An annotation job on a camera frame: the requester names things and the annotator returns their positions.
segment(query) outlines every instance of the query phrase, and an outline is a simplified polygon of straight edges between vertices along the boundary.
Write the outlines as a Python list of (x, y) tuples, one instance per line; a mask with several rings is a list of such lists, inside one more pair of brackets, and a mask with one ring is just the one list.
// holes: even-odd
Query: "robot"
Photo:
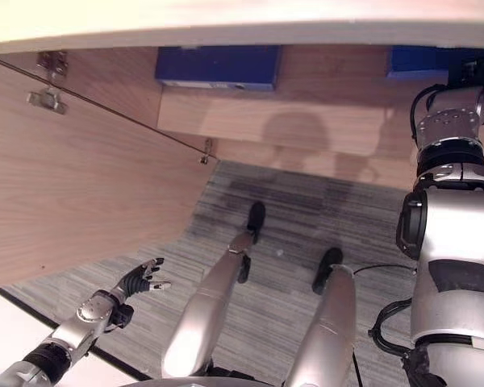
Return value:
[[(427, 98), (427, 114), (416, 125), (415, 109)], [(484, 154), (478, 137), (484, 124), (484, 64), (423, 90), (411, 108), (412, 137), (418, 148), (417, 178), (404, 200), (396, 242), (417, 260), (413, 297), (393, 302), (378, 315), (369, 336), (399, 356), (411, 387), (484, 387)], [(264, 225), (265, 206), (249, 211), (244, 232), (189, 300), (162, 361), (162, 379), (136, 387), (264, 387), (242, 372), (213, 365), (211, 354), (221, 332), (236, 282), (248, 279), (248, 250)], [(356, 334), (353, 273), (331, 249), (319, 265), (312, 289), (321, 294), (318, 310), (284, 381), (286, 387), (344, 385)], [(94, 345), (98, 337), (125, 327), (135, 293), (163, 290), (153, 281), (163, 263), (152, 260), (124, 276), (110, 291), (99, 290), (23, 361), (0, 376), (0, 385), (52, 386)], [(411, 306), (414, 348), (390, 343), (383, 321)]]

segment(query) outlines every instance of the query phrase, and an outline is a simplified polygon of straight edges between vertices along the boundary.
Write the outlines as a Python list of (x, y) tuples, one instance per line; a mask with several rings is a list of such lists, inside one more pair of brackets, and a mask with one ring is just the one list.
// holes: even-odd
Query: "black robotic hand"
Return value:
[(160, 265), (164, 261), (163, 258), (156, 258), (155, 260), (144, 262), (123, 276), (117, 287), (125, 293), (126, 298), (135, 293), (168, 289), (171, 285), (170, 282), (152, 280), (152, 275), (160, 270)]

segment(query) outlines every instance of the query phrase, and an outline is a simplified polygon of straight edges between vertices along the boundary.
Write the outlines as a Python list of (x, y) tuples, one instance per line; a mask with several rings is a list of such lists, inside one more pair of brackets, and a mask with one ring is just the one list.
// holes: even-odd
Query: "metal hinge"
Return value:
[(64, 114), (68, 107), (61, 102), (58, 86), (64, 82), (68, 73), (68, 61), (65, 51), (46, 51), (38, 53), (38, 66), (47, 70), (49, 86), (38, 92), (30, 92), (27, 102), (33, 106), (42, 107), (54, 113)]
[(213, 148), (213, 140), (212, 139), (206, 139), (204, 141), (204, 155), (202, 155), (201, 159), (199, 162), (201, 164), (208, 164), (208, 159), (211, 156), (211, 149)]

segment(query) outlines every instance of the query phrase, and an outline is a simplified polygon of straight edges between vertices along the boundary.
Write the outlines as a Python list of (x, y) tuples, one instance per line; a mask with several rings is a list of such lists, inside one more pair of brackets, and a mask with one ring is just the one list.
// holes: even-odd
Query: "wood grain surface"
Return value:
[(176, 239), (215, 167), (69, 95), (28, 105), (42, 87), (0, 66), (0, 286)]
[[(71, 50), (61, 86), (150, 127), (156, 127), (161, 85), (154, 79), (157, 48)], [(46, 78), (35, 52), (0, 55), (0, 60)]]
[[(412, 100), (445, 79), (386, 78), (388, 55), (385, 46), (286, 46), (274, 93), (164, 88), (158, 127), (221, 139), (219, 157), (248, 164), (347, 180), (381, 165), (383, 177), (356, 180), (404, 189), (416, 153)], [(346, 172), (333, 172), (340, 168)], [(398, 175), (408, 177), (395, 183)]]
[(232, 139), (217, 140), (215, 154), (221, 160), (400, 189), (411, 189), (416, 173), (415, 159), (408, 162)]
[(484, 47), (484, 0), (0, 2), (0, 53), (270, 43)]

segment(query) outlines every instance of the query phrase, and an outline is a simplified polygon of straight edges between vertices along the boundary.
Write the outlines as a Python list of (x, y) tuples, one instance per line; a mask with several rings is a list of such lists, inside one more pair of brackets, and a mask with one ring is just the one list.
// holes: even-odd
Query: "floor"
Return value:
[[(311, 281), (324, 251), (342, 248), (345, 263), (415, 263), (394, 244), (405, 192), (372, 185), (222, 162), (208, 183), (186, 233), (165, 247), (87, 264), (6, 288), (41, 313), (60, 321), (96, 289), (107, 289), (137, 263), (163, 256), (167, 292), (137, 295), (131, 325), (103, 336), (98, 346), (152, 377), (190, 295), (244, 226), (251, 204), (262, 200), (267, 219), (250, 256), (249, 280), (235, 287), (215, 363), (281, 385), (315, 312)], [(366, 270), (356, 276), (356, 355), (365, 386), (407, 386), (398, 358), (380, 352), (367, 335), (387, 303), (411, 296), (415, 278), (402, 268)], [(386, 337), (409, 345), (408, 310), (385, 324)], [(353, 368), (349, 385), (357, 385)]]

